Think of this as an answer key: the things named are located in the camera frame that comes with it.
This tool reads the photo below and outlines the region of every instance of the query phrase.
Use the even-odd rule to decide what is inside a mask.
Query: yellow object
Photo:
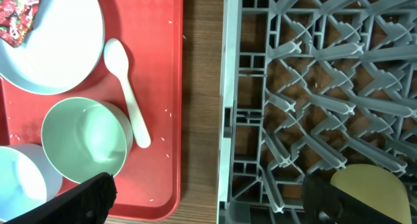
[[[380,213],[411,224],[407,191],[403,183],[385,169],[374,165],[348,165],[336,172],[330,183]]]

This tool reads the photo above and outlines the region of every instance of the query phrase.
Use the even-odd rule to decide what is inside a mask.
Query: brown wooden tabletop
[[[222,31],[223,0],[184,0],[181,203],[159,223],[216,222]]]

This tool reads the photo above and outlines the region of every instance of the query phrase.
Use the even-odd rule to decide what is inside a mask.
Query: red tray
[[[180,201],[182,0],[99,2],[106,41],[118,38],[128,52],[130,81],[152,138],[147,149],[133,145],[126,165],[115,177],[118,193],[110,216],[165,219]],[[1,84],[1,145],[40,145],[40,130],[48,109],[72,96],[105,100],[128,114],[121,86],[107,71],[103,58],[81,85],[64,94],[39,96],[7,81]],[[60,193],[75,185],[64,180]]]

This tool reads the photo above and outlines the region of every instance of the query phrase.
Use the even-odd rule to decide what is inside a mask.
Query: plate
[[[98,0],[41,0],[34,30],[18,48],[0,41],[0,74],[35,94],[59,94],[80,84],[104,46]]]

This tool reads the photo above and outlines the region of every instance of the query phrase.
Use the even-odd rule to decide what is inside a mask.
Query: spoon handle
[[[151,137],[149,136],[148,129],[146,127],[145,121],[143,120],[141,110],[136,102],[135,95],[130,86],[129,80],[121,79],[120,80],[124,98],[126,99],[126,104],[128,106],[130,123],[132,124],[133,135],[135,137],[136,143],[141,148],[147,148],[151,145]]]

